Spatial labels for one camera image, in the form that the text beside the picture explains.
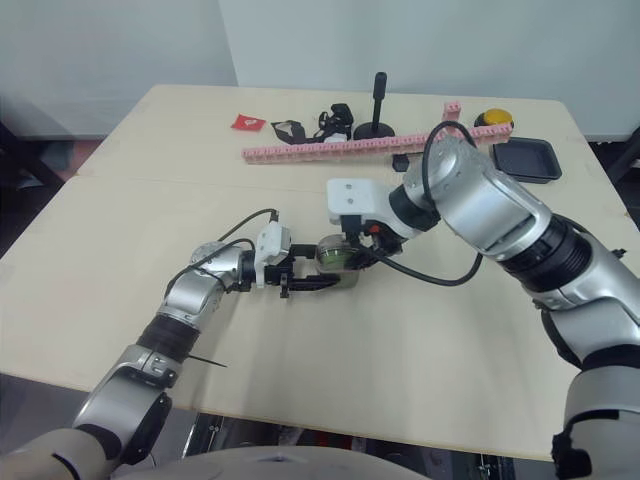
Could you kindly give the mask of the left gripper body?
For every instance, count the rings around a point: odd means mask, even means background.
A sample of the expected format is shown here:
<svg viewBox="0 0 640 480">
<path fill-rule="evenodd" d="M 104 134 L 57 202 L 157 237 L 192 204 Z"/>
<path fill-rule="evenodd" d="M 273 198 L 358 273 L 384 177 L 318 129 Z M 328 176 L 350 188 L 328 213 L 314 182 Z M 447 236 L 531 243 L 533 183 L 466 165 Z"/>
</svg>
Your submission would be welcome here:
<svg viewBox="0 0 640 480">
<path fill-rule="evenodd" d="M 268 286 L 280 288 L 280 297 L 287 299 L 290 292 L 297 287 L 299 279 L 295 275 L 295 262 L 298 245 L 292 244 L 286 257 L 275 265 L 267 265 L 264 269 L 264 280 Z"/>
</svg>

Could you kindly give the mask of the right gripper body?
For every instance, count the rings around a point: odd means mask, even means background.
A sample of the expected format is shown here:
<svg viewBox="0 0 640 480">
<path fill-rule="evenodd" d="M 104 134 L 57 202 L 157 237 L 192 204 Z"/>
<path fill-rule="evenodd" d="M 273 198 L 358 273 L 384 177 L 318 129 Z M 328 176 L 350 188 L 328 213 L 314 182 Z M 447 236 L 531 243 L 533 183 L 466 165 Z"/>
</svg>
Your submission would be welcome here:
<svg viewBox="0 0 640 480">
<path fill-rule="evenodd" d="M 354 251 L 351 261 L 376 261 L 402 251 L 403 238 L 377 220 L 364 220 L 361 215 L 341 217 L 341 229 Z"/>
</svg>

